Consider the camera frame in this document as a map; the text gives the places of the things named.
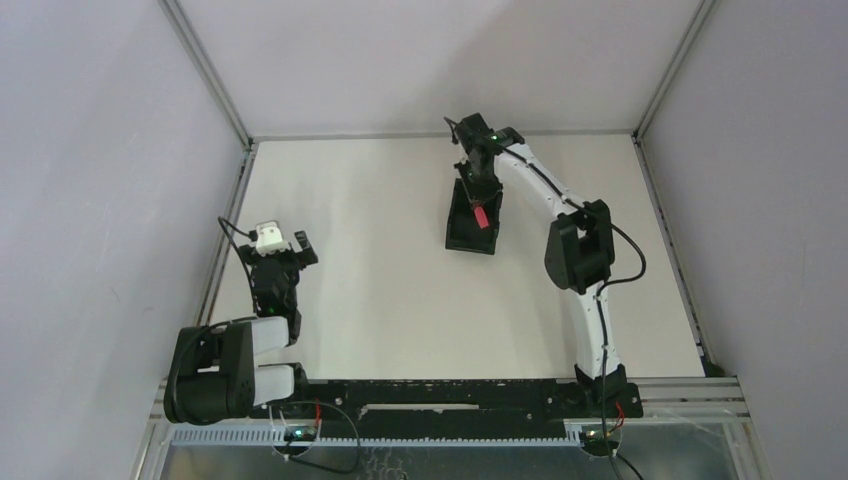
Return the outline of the red handled screwdriver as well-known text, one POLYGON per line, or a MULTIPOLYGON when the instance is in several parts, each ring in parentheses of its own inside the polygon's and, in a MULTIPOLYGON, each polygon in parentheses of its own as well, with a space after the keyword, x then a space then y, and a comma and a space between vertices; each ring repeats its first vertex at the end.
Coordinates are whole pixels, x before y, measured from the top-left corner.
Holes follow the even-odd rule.
POLYGON ((475 206, 472 209, 472 212, 474 215, 474 219, 480 229, 487 229, 490 227, 488 215, 482 205, 475 206))

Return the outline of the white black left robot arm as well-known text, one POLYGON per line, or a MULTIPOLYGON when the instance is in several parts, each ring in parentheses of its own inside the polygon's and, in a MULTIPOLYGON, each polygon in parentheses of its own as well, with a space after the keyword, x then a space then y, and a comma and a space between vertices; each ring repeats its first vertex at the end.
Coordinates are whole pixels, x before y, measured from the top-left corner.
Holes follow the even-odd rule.
POLYGON ((300 337, 297 286, 302 270, 318 256, 305 232, 294 237, 297 249, 286 240, 262 238, 239 247, 251 315, 180 330, 163 398, 170 422, 207 426, 244 418, 271 400, 290 417, 310 409, 313 392, 295 379, 293 366, 261 367, 256 361, 257 355, 290 347, 300 337))

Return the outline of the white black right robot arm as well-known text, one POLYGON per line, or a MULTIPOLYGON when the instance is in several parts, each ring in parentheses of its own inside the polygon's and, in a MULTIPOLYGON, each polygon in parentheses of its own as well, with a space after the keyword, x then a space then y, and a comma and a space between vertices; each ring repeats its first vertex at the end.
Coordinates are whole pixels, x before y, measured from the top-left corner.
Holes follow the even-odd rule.
POLYGON ((457 177, 446 225, 446 249, 494 254, 504 188, 520 191, 548 227, 545 272, 572 298, 579 406, 589 415, 605 415, 628 384, 626 368, 614 344, 609 312, 609 289, 618 282, 612 276, 615 236, 621 236, 634 249, 640 262, 629 282, 645 275, 644 252, 613 223, 607 203, 575 194, 544 166, 514 128, 495 130, 479 113, 445 122, 452 143, 464 153, 453 166, 457 177))

